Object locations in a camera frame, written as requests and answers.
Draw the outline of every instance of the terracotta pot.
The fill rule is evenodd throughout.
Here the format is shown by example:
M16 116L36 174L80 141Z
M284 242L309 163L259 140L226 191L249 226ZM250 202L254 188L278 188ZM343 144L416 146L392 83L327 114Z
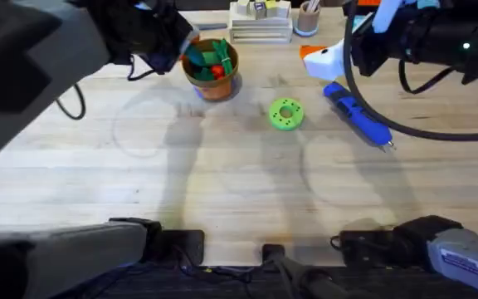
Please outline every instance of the terracotta pot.
M200 42L194 43L193 45L199 51L215 51L213 49L213 42L220 42L221 40L217 39L206 39L201 40ZM239 68L239 56L237 55L236 49L227 42L228 45L228 55L232 60L232 73L224 76L219 80L214 81L200 81L195 79L193 68L191 62L187 57L182 59L183 71L186 74L188 80L193 84L195 89L200 93L204 100L218 101L227 98L232 94L232 80L233 77L237 74L237 69Z

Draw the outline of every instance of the white label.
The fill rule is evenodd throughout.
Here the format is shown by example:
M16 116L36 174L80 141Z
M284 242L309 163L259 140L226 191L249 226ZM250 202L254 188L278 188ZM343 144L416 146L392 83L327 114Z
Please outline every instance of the white label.
M465 257L459 253L451 252L446 249L440 249L440 253L441 259L445 263L478 275L478 261L473 258Z

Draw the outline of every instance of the wooden tabletop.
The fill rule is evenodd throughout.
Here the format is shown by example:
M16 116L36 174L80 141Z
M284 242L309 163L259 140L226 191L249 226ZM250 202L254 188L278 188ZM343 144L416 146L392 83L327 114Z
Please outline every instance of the wooden tabletop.
M227 12L188 12L226 22ZM394 132L397 150L368 146L307 76L300 44L343 35L337 9L324 9L315 37L289 45L237 44L242 87L230 101L200 100L177 65L166 76L127 82L106 66L81 82L88 115L68 120L52 105L0 153L0 229L150 218L165 228L202 229L205 263L251 265L264 243L284 243L302 262L340 264L327 240L343 228L373 229L429 214L478 232L478 143L421 140ZM226 37L225 30L202 38ZM419 86L440 66L408 66ZM358 85L373 106L403 124L478 131L478 81L461 75L411 96L396 61ZM299 100L299 130L275 130L271 102ZM76 109L76 95L62 97Z

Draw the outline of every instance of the blue marker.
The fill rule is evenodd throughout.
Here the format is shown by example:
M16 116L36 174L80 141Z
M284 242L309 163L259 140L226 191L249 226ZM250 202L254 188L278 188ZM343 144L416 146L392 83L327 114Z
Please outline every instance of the blue marker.
M359 128L366 137L377 146L390 145L394 147L392 142L392 134L386 125L383 125L373 119L361 107L354 96L337 82L333 82L324 88L324 96L329 97L340 112L348 117L357 128Z

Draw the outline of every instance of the green donut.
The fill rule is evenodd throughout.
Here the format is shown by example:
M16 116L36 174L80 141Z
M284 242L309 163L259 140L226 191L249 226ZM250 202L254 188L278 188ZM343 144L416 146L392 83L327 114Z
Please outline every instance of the green donut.
M269 109L269 121L278 130L294 130L304 120L304 109L297 100L280 98L275 100Z

